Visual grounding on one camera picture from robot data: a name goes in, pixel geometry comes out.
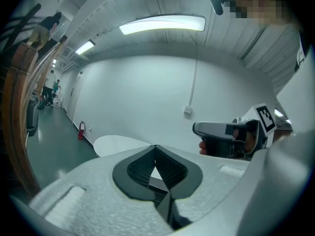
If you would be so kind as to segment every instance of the ceiling light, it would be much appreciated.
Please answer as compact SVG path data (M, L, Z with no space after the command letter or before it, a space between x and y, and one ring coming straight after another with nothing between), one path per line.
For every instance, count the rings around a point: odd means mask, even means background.
M278 109L275 109L275 114L276 116L279 116L279 117L283 116L283 114Z
M134 22L120 26L124 35L156 29L187 29L205 30L206 19L200 16L187 15L161 15L143 18Z
M78 50L76 50L75 52L80 55L82 53L84 53L85 51L87 51L89 48L92 48L95 45L95 43L92 40L88 40L85 44L83 44Z

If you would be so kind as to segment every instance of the floor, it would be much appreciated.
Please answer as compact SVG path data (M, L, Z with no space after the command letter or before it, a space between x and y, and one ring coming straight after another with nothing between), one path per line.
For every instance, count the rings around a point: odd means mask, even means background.
M61 108L39 111L38 130L29 137L28 155L41 188L80 164L97 158L94 150L78 140L78 133Z

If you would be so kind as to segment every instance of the white table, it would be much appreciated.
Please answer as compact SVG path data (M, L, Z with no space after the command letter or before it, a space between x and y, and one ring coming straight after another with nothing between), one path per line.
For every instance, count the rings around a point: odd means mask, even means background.
M129 149L147 147L151 144L125 136L102 136L98 138L93 146L99 157L112 155ZM157 169L154 168L152 177L162 180Z

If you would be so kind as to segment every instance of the red fire extinguisher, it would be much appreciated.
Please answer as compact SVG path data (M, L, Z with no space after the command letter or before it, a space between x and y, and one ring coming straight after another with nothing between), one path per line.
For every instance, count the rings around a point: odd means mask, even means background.
M84 127L85 127L85 123L82 121L79 126L79 134L78 134L79 140L83 140Z

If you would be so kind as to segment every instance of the cable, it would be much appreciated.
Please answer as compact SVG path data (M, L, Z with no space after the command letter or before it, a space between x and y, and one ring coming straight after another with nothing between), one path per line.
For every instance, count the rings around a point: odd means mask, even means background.
M195 88L195 81L196 81L196 73L197 73L197 64L198 64L198 48L196 47L196 63L195 63L195 69L193 72L193 79L192 79L192 84L191 84L191 90L190 90L190 97L189 97L189 102L188 102L188 106L191 106L191 101L192 101L192 95L193 95L193 91Z

